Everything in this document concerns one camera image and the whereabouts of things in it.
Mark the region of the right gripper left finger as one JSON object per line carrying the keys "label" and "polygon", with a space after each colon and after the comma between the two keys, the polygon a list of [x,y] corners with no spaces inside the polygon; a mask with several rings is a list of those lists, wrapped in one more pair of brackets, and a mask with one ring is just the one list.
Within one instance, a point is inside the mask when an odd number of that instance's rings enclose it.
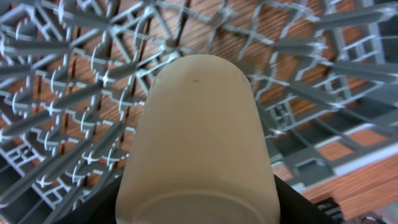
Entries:
{"label": "right gripper left finger", "polygon": [[119,176],[55,224],[116,224],[116,199],[121,181],[122,176]]}

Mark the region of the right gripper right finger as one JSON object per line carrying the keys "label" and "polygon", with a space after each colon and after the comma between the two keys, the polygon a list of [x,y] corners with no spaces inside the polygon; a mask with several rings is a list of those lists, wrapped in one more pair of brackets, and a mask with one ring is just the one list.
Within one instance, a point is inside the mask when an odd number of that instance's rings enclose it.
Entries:
{"label": "right gripper right finger", "polygon": [[335,224],[325,212],[274,175],[280,203],[280,224]]}

